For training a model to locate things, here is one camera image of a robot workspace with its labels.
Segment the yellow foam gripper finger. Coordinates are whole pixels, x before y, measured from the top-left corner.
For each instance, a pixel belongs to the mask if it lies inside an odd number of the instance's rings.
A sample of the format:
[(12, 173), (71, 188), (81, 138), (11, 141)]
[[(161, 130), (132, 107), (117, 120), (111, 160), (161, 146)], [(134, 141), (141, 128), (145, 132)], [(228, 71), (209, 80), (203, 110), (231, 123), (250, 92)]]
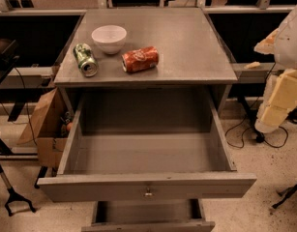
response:
[(288, 110), (277, 106), (262, 106), (259, 121), (268, 127), (278, 127), (287, 117)]
[(286, 70), (278, 77), (268, 103), (282, 110), (293, 110), (297, 106), (297, 70)]

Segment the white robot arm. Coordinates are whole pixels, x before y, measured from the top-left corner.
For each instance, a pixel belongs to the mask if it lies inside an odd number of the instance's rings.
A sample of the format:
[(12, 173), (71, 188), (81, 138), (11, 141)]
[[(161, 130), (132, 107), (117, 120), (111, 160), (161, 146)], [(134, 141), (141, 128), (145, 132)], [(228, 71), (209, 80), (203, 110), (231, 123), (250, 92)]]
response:
[(281, 75), (268, 78), (263, 104), (257, 112), (255, 128), (268, 133), (276, 130), (297, 107), (297, 5), (254, 50), (273, 54), (275, 62), (285, 68)]

